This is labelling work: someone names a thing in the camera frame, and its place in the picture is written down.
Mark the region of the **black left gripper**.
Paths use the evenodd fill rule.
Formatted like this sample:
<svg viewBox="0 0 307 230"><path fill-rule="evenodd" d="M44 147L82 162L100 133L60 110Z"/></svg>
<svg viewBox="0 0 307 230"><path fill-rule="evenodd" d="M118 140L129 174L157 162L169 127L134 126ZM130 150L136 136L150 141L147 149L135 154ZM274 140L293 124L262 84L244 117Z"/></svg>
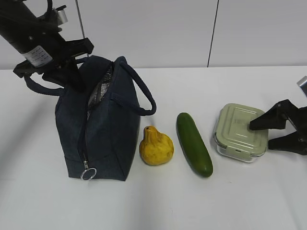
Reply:
<svg viewBox="0 0 307 230"><path fill-rule="evenodd" d="M41 45L23 54L26 59L14 68L18 77L33 73L43 74L42 79L62 87L71 86L78 92L85 90L85 83L77 67L75 57L91 54L93 43L88 39L66 41L60 48L48 51Z"/></svg>

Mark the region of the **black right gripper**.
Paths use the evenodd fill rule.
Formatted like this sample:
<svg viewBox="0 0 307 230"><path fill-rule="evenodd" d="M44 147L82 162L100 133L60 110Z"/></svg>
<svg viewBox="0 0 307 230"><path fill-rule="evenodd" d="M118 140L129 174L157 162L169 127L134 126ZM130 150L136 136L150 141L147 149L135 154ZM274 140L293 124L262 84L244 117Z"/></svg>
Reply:
<svg viewBox="0 0 307 230"><path fill-rule="evenodd" d="M307 155L307 107L298 108L289 100L277 102L270 110L252 120L250 130L285 129L286 121L296 129L289 135L268 141L268 149Z"/></svg>

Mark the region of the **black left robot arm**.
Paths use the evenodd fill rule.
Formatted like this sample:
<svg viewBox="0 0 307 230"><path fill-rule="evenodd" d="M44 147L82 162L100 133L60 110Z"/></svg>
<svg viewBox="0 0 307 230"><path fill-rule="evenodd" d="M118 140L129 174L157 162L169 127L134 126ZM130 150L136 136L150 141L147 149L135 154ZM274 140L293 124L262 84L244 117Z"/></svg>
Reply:
<svg viewBox="0 0 307 230"><path fill-rule="evenodd" d="M59 95L62 87L72 87L78 92L86 88L77 65L78 56L91 54L94 45L84 37L79 40L65 40L60 27L68 21L66 5L53 6L47 1L46 12L37 17L22 0L0 2L0 35L23 57L13 72L24 79L29 89L47 95ZM32 80L37 73L43 80L60 86L46 88Z"/></svg>

